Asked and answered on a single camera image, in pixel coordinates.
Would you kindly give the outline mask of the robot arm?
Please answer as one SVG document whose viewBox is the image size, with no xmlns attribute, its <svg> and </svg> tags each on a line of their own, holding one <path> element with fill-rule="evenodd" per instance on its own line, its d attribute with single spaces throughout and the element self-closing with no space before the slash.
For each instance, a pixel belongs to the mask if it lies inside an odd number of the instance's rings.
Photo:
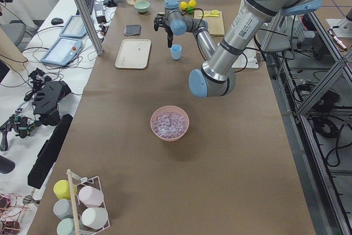
<svg viewBox="0 0 352 235">
<path fill-rule="evenodd" d="M 322 5 L 322 0 L 243 0 L 244 5 L 230 28 L 216 45 L 203 19 L 182 14 L 179 0 L 165 0 L 164 15 L 154 19 L 154 29 L 164 28 L 168 34 L 168 47 L 173 37 L 186 32 L 193 34 L 200 51 L 206 58 L 199 69 L 189 75 L 189 88 L 196 97 L 214 97 L 229 94 L 235 86 L 232 65 L 246 49 L 263 23 L 275 17 L 313 12 Z"/>
</svg>

